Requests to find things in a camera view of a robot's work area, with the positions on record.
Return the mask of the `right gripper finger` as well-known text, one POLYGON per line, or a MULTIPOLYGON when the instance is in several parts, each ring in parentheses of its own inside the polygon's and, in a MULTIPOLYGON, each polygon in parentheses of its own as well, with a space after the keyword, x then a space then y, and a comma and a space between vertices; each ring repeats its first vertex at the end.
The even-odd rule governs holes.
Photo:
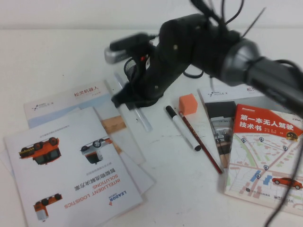
POLYGON ((140 108, 142 104, 142 100, 139 99, 129 99, 126 102, 126 106, 128 110, 134 110, 136 108, 140 108))
POLYGON ((126 83, 125 86, 113 97, 111 101, 113 102, 115 108, 119 108, 122 104, 125 104, 127 108, 133 107, 133 96, 132 90, 129 83, 126 83))

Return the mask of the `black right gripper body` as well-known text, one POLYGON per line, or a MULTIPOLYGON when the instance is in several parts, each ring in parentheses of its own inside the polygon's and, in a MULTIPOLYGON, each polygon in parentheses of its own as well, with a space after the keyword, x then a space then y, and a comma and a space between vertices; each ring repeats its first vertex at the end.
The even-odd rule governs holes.
POLYGON ((162 24, 150 65, 132 85, 136 105, 155 104, 189 66, 198 24, 197 17, 181 17, 162 24))

